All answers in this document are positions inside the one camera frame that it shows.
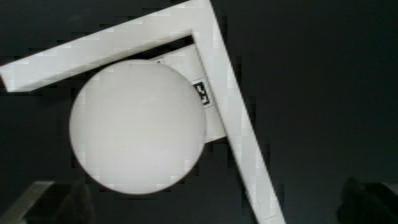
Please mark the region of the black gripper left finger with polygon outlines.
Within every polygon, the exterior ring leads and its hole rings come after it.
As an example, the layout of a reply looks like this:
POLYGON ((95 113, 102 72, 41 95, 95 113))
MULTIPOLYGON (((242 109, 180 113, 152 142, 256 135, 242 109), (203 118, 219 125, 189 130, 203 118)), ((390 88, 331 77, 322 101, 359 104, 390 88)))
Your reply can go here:
POLYGON ((95 224, 91 190, 82 181, 56 183, 25 215, 27 224, 95 224))

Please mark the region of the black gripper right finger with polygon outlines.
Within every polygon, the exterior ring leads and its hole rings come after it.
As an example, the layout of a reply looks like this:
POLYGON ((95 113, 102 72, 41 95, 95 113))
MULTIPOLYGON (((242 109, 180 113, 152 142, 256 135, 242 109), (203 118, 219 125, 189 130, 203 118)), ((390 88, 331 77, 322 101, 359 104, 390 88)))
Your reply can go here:
POLYGON ((347 180, 338 208, 340 224, 398 224, 398 184, 347 180))

